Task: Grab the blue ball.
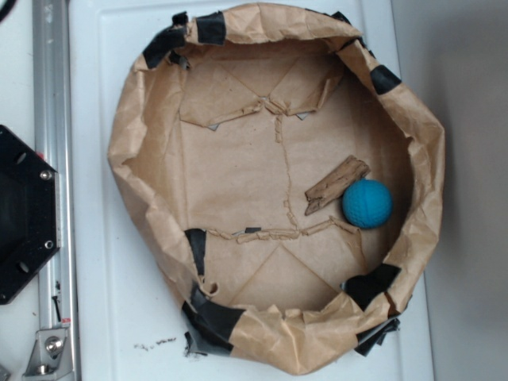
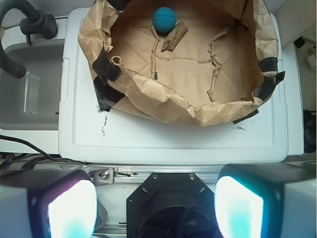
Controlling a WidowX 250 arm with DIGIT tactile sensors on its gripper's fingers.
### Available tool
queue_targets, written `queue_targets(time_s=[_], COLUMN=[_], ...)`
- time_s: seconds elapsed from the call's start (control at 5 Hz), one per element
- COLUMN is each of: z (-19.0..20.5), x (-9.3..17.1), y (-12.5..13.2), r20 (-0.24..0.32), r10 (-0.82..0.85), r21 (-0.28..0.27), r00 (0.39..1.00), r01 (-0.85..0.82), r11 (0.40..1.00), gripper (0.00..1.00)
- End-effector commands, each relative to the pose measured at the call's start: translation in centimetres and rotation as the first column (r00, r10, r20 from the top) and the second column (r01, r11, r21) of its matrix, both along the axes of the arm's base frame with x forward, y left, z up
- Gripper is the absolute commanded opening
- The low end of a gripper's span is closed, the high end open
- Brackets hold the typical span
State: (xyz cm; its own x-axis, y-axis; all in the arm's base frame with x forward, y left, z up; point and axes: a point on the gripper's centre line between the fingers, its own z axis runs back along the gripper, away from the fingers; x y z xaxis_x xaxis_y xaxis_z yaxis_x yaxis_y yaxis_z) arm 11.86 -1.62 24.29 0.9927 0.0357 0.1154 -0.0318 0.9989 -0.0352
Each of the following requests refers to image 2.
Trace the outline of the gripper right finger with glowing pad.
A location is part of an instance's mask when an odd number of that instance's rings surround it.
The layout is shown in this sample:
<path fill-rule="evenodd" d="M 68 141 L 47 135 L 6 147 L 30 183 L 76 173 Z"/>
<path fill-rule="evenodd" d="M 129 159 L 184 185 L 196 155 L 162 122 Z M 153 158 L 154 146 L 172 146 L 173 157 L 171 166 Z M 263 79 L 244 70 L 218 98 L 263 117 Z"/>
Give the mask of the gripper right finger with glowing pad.
<path fill-rule="evenodd" d="M 228 164 L 214 208 L 225 238 L 315 238 L 315 163 Z"/>

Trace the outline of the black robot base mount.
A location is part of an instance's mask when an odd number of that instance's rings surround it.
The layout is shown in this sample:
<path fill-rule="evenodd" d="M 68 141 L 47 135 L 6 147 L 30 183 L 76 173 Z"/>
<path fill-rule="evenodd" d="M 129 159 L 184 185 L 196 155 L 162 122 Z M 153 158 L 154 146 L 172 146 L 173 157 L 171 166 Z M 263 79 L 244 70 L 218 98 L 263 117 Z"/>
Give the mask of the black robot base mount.
<path fill-rule="evenodd" d="M 214 192 L 181 174 L 147 178 L 126 199 L 129 238 L 220 238 Z"/>

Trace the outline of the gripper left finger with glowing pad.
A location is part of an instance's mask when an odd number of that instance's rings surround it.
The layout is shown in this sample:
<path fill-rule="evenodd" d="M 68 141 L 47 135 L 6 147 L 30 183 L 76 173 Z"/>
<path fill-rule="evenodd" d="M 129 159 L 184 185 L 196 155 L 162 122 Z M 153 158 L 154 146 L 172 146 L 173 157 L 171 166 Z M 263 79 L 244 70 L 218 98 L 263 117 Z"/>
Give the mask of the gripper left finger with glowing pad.
<path fill-rule="evenodd" d="M 2 238 L 91 238 L 97 191 L 83 170 L 2 170 Z"/>

